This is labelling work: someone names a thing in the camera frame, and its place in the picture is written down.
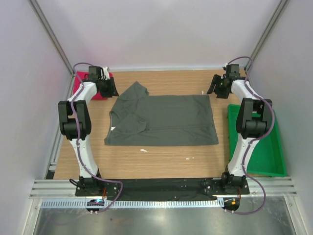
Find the green plastic tray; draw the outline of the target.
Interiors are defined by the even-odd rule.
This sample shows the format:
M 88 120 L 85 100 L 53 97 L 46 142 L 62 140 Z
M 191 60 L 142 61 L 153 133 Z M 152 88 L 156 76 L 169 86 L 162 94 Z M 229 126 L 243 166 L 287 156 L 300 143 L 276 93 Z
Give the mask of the green plastic tray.
M 238 140 L 235 124 L 239 109 L 240 105 L 235 104 L 230 104 L 227 107 L 230 159 L 233 157 Z M 277 121 L 275 121 L 271 133 L 255 146 L 247 165 L 247 173 L 270 177 L 285 177 L 287 175 Z

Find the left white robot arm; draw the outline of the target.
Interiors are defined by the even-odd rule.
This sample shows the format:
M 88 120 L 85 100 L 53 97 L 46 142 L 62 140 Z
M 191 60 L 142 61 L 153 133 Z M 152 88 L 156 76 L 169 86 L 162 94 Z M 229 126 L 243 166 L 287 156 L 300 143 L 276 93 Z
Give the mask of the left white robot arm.
M 108 67 L 89 63 L 88 74 L 81 77 L 75 72 L 79 86 L 67 100 L 58 103 L 60 132 L 72 145 L 78 164 L 79 179 L 70 179 L 76 186 L 76 196 L 98 196 L 105 190 L 105 182 L 95 163 L 90 134 L 92 129 L 88 104 L 97 94 L 103 98 L 119 96 L 113 75 Z

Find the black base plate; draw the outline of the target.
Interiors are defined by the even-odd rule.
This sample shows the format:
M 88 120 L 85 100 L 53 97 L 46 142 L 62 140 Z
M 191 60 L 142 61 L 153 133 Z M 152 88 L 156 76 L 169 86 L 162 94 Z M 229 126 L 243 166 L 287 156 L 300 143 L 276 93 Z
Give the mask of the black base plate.
M 247 180 L 222 178 L 164 178 L 106 180 L 69 179 L 76 196 L 105 196 L 112 201 L 207 201 L 220 195 L 248 195 Z

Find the grey t shirt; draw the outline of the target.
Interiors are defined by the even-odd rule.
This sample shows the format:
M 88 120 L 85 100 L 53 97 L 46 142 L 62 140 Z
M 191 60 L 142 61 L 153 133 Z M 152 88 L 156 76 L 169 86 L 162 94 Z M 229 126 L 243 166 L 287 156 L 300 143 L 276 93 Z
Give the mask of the grey t shirt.
M 150 95 L 134 82 L 110 111 L 105 145 L 200 146 L 219 143 L 207 95 Z

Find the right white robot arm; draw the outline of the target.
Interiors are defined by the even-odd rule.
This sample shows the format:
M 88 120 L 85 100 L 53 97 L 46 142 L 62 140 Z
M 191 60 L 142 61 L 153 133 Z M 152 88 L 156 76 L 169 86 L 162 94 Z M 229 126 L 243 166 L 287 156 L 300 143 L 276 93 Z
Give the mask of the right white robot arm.
M 214 75 L 207 94 L 228 98 L 232 93 L 241 101 L 236 119 L 238 140 L 232 159 L 222 174 L 220 187 L 224 193 L 235 194 L 247 188 L 247 166 L 259 141 L 267 137 L 274 127 L 272 102 L 258 95 L 247 77 L 240 75 L 238 64 L 228 64 L 225 73 Z

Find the folded pink t shirt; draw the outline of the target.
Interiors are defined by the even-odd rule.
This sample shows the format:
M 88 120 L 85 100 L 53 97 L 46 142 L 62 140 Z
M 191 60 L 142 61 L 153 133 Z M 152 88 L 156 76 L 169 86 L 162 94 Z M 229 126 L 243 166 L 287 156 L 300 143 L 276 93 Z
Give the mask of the folded pink t shirt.
M 73 86 L 73 92 L 72 94 L 75 94 L 78 89 L 79 89 L 79 86 L 80 86 L 80 81 L 78 79 L 78 76 L 80 76 L 82 79 L 85 79 L 88 77 L 88 72 L 84 72 L 84 71 L 78 71 L 77 72 L 77 75 L 75 76 L 75 80 L 74 80 L 74 86 Z M 97 93 L 93 98 L 92 100 L 107 100 L 108 98 L 107 97 L 102 97 L 100 93 Z

